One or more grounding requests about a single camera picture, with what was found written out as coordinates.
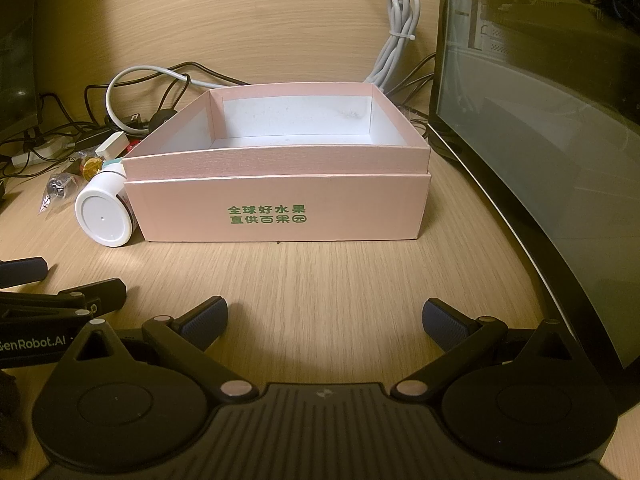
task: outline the white plastic container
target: white plastic container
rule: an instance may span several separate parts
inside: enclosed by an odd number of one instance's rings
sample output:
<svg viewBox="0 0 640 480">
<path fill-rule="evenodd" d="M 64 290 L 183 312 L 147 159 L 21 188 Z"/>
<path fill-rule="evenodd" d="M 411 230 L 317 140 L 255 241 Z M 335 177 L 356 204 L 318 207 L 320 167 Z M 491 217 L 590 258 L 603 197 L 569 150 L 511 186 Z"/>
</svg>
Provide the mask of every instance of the white plastic container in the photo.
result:
<svg viewBox="0 0 640 480">
<path fill-rule="evenodd" d="M 122 164 L 109 164 L 94 176 L 76 198 L 76 218 L 82 230 L 107 247 L 127 243 L 138 227 L 124 189 Z"/>
</svg>

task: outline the wooden desk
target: wooden desk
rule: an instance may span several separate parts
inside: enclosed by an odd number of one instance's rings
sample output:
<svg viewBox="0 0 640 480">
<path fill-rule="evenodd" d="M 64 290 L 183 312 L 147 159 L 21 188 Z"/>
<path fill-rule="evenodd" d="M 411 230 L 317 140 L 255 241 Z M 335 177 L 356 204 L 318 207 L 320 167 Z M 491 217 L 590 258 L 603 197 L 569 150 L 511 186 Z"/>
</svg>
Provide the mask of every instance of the wooden desk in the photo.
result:
<svg viewBox="0 0 640 480">
<path fill-rule="evenodd" d="M 71 207 L 37 216 L 46 177 L 9 186 L 0 209 L 0 258 L 43 256 L 51 270 L 26 292 L 56 293 L 120 277 L 124 308 L 107 319 L 134 327 L 151 316 L 178 316 L 220 294 L 230 304 L 225 335 L 210 355 L 264 386 L 266 381 L 383 381 L 386 386 L 441 354 L 424 335 L 430 296 L 471 317 L 492 314 L 512 327 L 542 318 L 532 265 L 468 176 L 439 156 L 418 240 L 317 243 L 148 243 L 140 233 L 122 248 L 102 247 L 78 227 Z M 18 377 L 24 420 L 53 365 L 9 370 Z M 640 410 L 626 414 L 604 465 L 640 478 Z M 33 433 L 20 469 L 46 464 Z"/>
</svg>

